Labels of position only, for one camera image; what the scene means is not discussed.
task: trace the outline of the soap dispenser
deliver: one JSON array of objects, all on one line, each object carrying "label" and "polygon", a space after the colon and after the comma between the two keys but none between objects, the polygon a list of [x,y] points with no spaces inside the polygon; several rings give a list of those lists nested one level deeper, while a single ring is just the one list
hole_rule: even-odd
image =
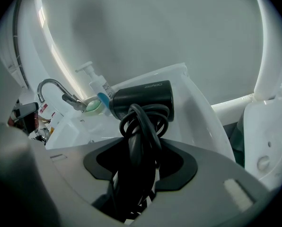
[{"label": "soap dispenser", "polygon": [[98,76],[94,72],[94,68],[92,67],[93,62],[88,61],[85,64],[81,65],[75,72],[79,72],[83,70],[87,75],[90,76],[91,82],[89,86],[93,89],[95,94],[101,100],[101,102],[109,109],[109,99],[113,97],[115,94],[114,90],[109,86],[105,78],[101,75]]}]

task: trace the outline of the black cable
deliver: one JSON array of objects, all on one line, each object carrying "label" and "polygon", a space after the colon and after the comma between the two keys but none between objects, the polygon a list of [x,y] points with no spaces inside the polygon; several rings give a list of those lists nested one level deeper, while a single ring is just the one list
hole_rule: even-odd
[{"label": "black cable", "polygon": [[[167,131],[168,116],[169,108],[165,105],[152,104],[140,107],[137,104],[132,104],[128,114],[121,120],[119,125],[120,133],[126,138],[129,138],[133,130],[140,126],[144,138],[150,143],[157,169],[160,167],[162,152],[159,138]],[[124,126],[126,123],[128,123],[128,127],[125,131]]]}]

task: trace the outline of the chrome faucet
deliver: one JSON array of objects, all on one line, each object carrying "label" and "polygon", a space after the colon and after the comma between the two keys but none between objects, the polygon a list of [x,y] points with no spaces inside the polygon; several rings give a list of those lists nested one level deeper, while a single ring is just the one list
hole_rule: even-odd
[{"label": "chrome faucet", "polygon": [[81,102],[75,95],[72,95],[69,93],[68,90],[65,89],[65,87],[57,80],[48,78],[44,79],[42,82],[39,83],[37,88],[37,96],[41,103],[45,101],[43,95],[42,95],[42,88],[46,83],[52,83],[55,84],[64,94],[62,95],[62,99],[71,105],[75,110],[84,112],[86,110],[86,105]]}]

